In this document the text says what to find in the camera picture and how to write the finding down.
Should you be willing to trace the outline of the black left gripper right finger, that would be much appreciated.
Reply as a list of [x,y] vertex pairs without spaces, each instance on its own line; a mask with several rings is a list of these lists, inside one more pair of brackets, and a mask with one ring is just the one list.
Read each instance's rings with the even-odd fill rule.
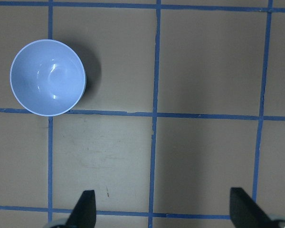
[[276,223],[240,187],[232,187],[229,215],[236,228],[275,228]]

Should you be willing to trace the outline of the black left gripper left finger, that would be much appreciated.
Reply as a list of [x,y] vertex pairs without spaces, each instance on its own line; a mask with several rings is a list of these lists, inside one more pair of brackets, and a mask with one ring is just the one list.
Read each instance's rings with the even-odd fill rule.
[[94,228],[96,224],[95,191],[85,190],[81,194],[65,226],[67,228]]

